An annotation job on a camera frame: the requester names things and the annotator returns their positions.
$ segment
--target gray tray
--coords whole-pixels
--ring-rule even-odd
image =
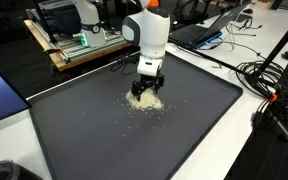
[[[243,92],[170,54],[162,73],[164,111],[131,110],[139,75],[110,66],[31,99],[53,179],[169,179]]]

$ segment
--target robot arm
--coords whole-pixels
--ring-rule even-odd
[[[97,47],[105,44],[104,30],[96,7],[90,0],[72,0],[81,18],[83,46]]]
[[[141,48],[137,67],[141,79],[133,82],[131,90],[138,100],[147,88],[153,87],[157,93],[164,84],[164,76],[160,70],[165,56],[169,27],[170,16],[159,7],[145,8],[138,14],[127,16],[123,21],[124,39]]]

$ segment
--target cable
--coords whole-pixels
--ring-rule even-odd
[[[237,15],[237,17],[236,17],[236,19],[235,19],[235,23],[237,22],[237,20],[238,20],[238,18],[241,16],[241,13],[239,13],[238,15]],[[232,40],[231,40],[231,33],[228,33],[228,35],[224,38],[224,40],[226,40],[227,38],[229,38],[230,39],[230,42],[232,42]],[[231,46],[232,46],[232,51],[235,49],[235,46],[234,46],[234,44],[231,44]]]
[[[232,37],[233,37],[233,43],[234,43],[234,48],[235,48],[235,34],[234,34],[234,32],[233,32],[233,31],[234,31],[233,26],[231,26],[231,31],[232,31],[232,35],[233,35]]]
[[[250,47],[240,44],[236,45],[250,49],[259,57],[262,57],[260,53]],[[264,61],[244,62],[239,64],[237,67],[234,67],[230,64],[198,52],[186,45],[181,46],[177,47],[186,53],[206,58],[235,71],[237,79],[245,88],[265,99],[265,101],[258,108],[260,113],[256,113],[256,118],[253,121],[255,129],[269,130],[273,128],[278,121],[282,121],[283,119],[283,121],[286,120],[286,114],[288,114],[288,75],[280,65],[272,62],[267,67],[265,72],[260,71],[260,67]],[[269,119],[264,125],[258,126],[264,112],[270,114],[268,117]]]
[[[263,57],[263,56],[261,55],[260,52],[257,52],[257,51],[255,51],[254,49],[252,49],[252,48],[250,48],[250,47],[248,47],[248,46],[245,46],[245,45],[242,45],[242,44],[238,44],[238,43],[234,43],[234,45],[247,48],[247,49],[253,51],[258,57],[263,58],[263,59],[266,59],[265,57]]]
[[[136,60],[134,61],[134,60],[127,60],[127,59],[130,58],[130,57],[133,57],[133,56],[135,56],[135,55],[137,55],[139,53],[140,53],[140,51],[137,51],[135,53],[132,53],[132,54],[130,54],[128,56],[125,56],[123,58],[120,58],[120,59],[116,60],[116,63],[111,66],[111,72],[116,72],[116,71],[118,71],[119,69],[121,69],[123,67],[122,72],[121,72],[122,75],[130,75],[130,74],[136,73],[136,71],[125,73],[125,69],[126,69],[128,64],[134,63],[136,61]]]
[[[207,60],[210,60],[210,61],[213,61],[213,62],[215,62],[215,63],[217,63],[217,64],[221,64],[222,66],[227,67],[227,68],[229,68],[229,69],[231,69],[231,70],[233,70],[233,71],[235,71],[235,72],[242,73],[242,71],[240,71],[239,69],[237,69],[235,66],[232,66],[232,65],[227,64],[227,63],[225,63],[225,62],[223,62],[223,61],[220,61],[220,60],[218,60],[218,59],[216,59],[216,58],[213,58],[213,57],[211,57],[211,56],[208,56],[208,55],[206,55],[206,54],[203,54],[203,53],[201,53],[201,52],[198,52],[198,51],[196,51],[195,49],[192,49],[191,47],[188,47],[188,46],[186,46],[186,45],[183,45],[183,46],[184,46],[185,48],[183,48],[183,47],[181,47],[181,46],[177,46],[177,48],[180,49],[180,50],[182,50],[182,51],[184,51],[184,52],[186,52],[186,53],[188,53],[188,54],[191,54],[191,55],[193,55],[193,56],[203,57],[203,58],[205,58],[205,59],[207,59]]]
[[[234,33],[234,32],[233,32],[233,29],[231,28],[231,30],[229,30],[227,26],[228,26],[228,25],[225,26],[227,32],[228,32],[229,34],[232,34],[233,37],[234,37],[234,35],[244,35],[244,36],[252,36],[252,37],[256,36],[256,34]]]
[[[234,49],[235,49],[235,38],[234,38],[234,41],[232,41],[232,39],[231,39],[231,34],[232,34],[232,39],[234,38],[234,33],[228,33],[228,38],[230,39],[230,42],[232,43],[231,44],[231,46],[232,46],[232,50],[231,51],[234,51]]]
[[[259,25],[258,27],[243,27],[243,26],[237,26],[235,24],[232,24],[232,25],[236,28],[239,28],[239,29],[243,29],[243,28],[245,28],[245,29],[259,29],[259,28],[263,27],[263,25]]]

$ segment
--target rice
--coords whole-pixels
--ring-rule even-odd
[[[164,104],[160,101],[160,99],[154,94],[153,90],[148,88],[141,95],[141,101],[138,101],[136,97],[131,93],[131,91],[127,92],[125,98],[129,102],[129,105],[132,108],[137,110],[152,110],[157,109],[161,110],[164,107]]]

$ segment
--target power cord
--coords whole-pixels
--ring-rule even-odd
[[[237,27],[239,31],[242,29],[259,29],[263,27],[263,25],[259,25],[258,27],[252,27],[252,24],[253,24],[253,18],[250,18],[250,19],[246,19],[242,26],[237,26],[235,24],[232,24],[232,25],[234,27]]]
[[[214,46],[211,46],[209,49],[198,49],[198,50],[213,50],[213,49],[217,48],[218,46],[220,46],[221,44],[234,44],[234,45],[236,45],[236,46],[240,46],[240,47],[249,49],[249,50],[253,51],[253,52],[256,54],[256,56],[258,56],[258,57],[260,57],[260,58],[262,58],[262,59],[266,59],[265,57],[263,57],[263,56],[261,55],[260,52],[257,52],[256,50],[254,50],[254,49],[251,48],[251,47],[248,47],[248,46],[245,46],[245,45],[242,45],[242,44],[238,44],[238,43],[233,43],[233,42],[224,42],[224,40],[223,40],[222,38],[218,38],[218,39],[220,40],[220,42],[214,43],[215,45],[214,45]]]
[[[135,59],[130,59],[130,58],[131,58],[131,57],[134,57],[134,56],[139,56],[139,55],[138,55],[139,53],[140,53],[140,52],[137,51],[137,52],[135,52],[135,53],[132,53],[132,54],[130,54],[130,55],[128,55],[128,56],[125,56],[125,57],[123,57],[123,58],[121,58],[121,59],[116,60],[116,63],[111,66],[111,72],[116,72],[116,71],[118,71],[119,69],[123,68],[122,71],[121,71],[121,74],[122,74],[122,75],[130,75],[130,74],[136,73],[136,72],[137,72],[136,70],[125,73],[125,69],[126,69],[126,67],[127,67],[128,64],[136,64],[136,63],[137,63],[137,61],[138,61],[137,58],[135,58]]]
[[[237,46],[245,47],[255,52],[257,56],[265,59],[254,49],[236,44]],[[261,72],[260,66],[264,61],[244,62],[234,67],[216,58],[198,52],[191,47],[185,45],[177,46],[180,50],[189,53],[197,57],[203,57],[210,61],[221,64],[233,71],[235,71],[237,79],[241,84],[247,88],[250,92],[265,99],[265,103],[262,103],[259,107],[261,113],[257,112],[253,119],[253,126],[255,129],[273,128],[279,121],[286,121],[286,115],[288,114],[288,75],[284,69],[277,63],[271,63],[265,72]],[[259,126],[264,111],[268,114],[268,122]]]
[[[228,32],[229,34],[232,34],[232,35],[233,35],[233,37],[234,37],[234,35],[252,36],[252,37],[255,37],[255,36],[256,36],[256,34],[234,33],[234,32],[232,31],[232,29],[229,30],[228,25],[226,25],[225,28],[226,28],[226,30],[227,30],[227,32]]]

